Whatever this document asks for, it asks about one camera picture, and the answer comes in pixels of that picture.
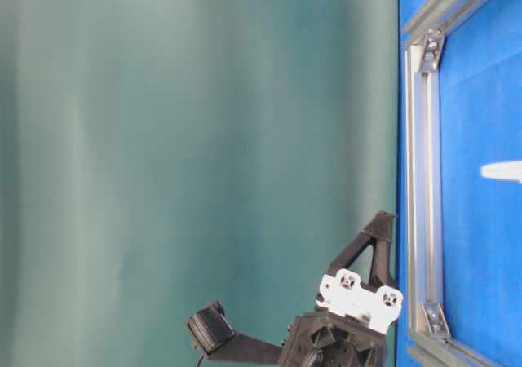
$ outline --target green backdrop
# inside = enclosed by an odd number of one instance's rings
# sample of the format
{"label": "green backdrop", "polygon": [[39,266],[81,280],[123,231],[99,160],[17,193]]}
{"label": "green backdrop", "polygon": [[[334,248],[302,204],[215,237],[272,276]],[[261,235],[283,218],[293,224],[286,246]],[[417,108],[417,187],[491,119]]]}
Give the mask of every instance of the green backdrop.
{"label": "green backdrop", "polygon": [[395,209],[396,4],[0,0],[0,365],[192,365],[214,299],[279,343]]}

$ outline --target bolt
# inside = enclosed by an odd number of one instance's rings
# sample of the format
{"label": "bolt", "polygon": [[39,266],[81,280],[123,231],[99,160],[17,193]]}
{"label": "bolt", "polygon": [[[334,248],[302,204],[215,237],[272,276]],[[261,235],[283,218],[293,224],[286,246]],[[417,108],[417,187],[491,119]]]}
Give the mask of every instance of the bolt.
{"label": "bolt", "polygon": [[397,296],[395,294],[393,294],[392,292],[390,294],[385,293],[383,295],[383,301],[384,301],[384,304],[386,304],[387,306],[393,307],[397,303]]}
{"label": "bolt", "polygon": [[437,312],[434,312],[433,310],[428,310],[427,316],[431,321],[436,321],[439,319],[439,315]]}
{"label": "bolt", "polygon": [[428,29],[427,32],[430,35],[442,35],[442,32],[439,29]]}
{"label": "bolt", "polygon": [[426,48],[429,51],[434,51],[436,48],[439,47],[439,44],[437,41],[428,41]]}
{"label": "bolt", "polygon": [[341,277],[341,286],[343,288],[346,288],[347,290],[351,290],[355,283],[356,283],[356,279],[354,279],[353,276]]}

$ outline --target black plastic mount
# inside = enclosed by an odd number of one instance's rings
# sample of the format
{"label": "black plastic mount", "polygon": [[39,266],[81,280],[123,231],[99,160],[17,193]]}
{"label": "black plastic mount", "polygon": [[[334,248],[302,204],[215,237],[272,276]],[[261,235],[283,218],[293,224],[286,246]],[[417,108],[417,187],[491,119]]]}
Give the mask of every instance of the black plastic mount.
{"label": "black plastic mount", "polygon": [[384,334],[327,311],[296,316],[279,365],[375,367],[383,362]]}
{"label": "black plastic mount", "polygon": [[369,282],[365,288],[375,291],[381,285],[397,288],[390,274],[390,251],[392,247],[394,214],[380,211],[371,222],[357,235],[337,258],[332,261],[326,274],[335,277],[339,269],[348,269],[368,247],[373,246],[372,267],[369,272]]}
{"label": "black plastic mount", "polygon": [[190,316],[184,326],[207,360],[276,365],[281,355],[281,347],[234,330],[219,302],[207,304]]}

